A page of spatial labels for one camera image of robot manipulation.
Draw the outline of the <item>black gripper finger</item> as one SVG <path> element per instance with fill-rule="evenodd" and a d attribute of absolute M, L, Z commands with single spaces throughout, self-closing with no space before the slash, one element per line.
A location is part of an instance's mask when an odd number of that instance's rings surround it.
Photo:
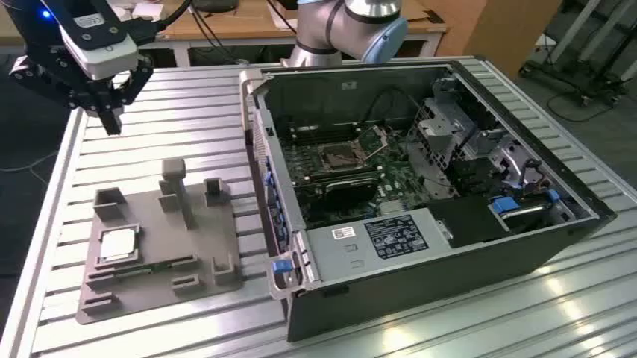
<path fill-rule="evenodd" d="M 131 104 L 142 92 L 151 76 L 154 74 L 152 59 L 148 56 L 138 56 L 138 65 L 130 71 L 127 80 L 116 87 L 116 104 Z"/>
<path fill-rule="evenodd" d="M 79 84 L 67 84 L 56 79 L 45 68 L 37 65 L 27 56 L 20 56 L 9 71 L 9 77 L 28 90 L 55 101 L 63 107 L 84 109 L 90 116 L 100 119 L 108 135 L 122 132 L 123 102 L 118 98 L 110 81 L 83 81 Z"/>

